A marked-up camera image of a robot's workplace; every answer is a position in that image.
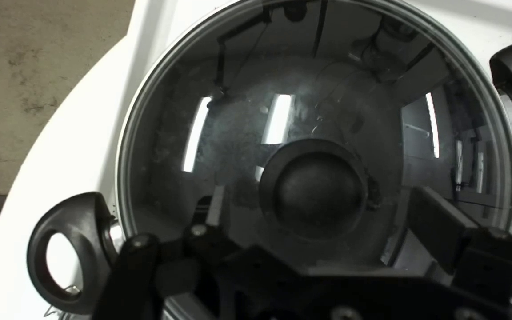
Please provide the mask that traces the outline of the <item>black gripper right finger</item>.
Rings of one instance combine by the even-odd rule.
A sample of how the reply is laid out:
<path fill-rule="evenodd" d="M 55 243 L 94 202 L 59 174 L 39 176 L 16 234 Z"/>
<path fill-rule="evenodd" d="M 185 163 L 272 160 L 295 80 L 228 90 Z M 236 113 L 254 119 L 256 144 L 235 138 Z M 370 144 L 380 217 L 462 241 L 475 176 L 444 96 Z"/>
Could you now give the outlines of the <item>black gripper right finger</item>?
<path fill-rule="evenodd" d="M 457 288 L 492 302 L 512 298 L 512 233 L 480 225 L 427 186 L 411 190 L 407 225 Z"/>

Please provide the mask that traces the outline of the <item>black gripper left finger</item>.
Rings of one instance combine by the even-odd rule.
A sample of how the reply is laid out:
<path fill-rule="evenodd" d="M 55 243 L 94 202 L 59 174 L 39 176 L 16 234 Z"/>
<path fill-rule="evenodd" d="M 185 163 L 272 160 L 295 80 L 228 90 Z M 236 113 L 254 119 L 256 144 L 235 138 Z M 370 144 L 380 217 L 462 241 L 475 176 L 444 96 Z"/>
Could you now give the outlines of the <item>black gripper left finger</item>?
<path fill-rule="evenodd" d="M 226 300 L 219 266 L 228 256 L 222 231 L 226 188 L 199 199 L 181 236 L 160 241 L 151 233 L 128 238 L 114 261 L 92 320 L 222 320 Z"/>

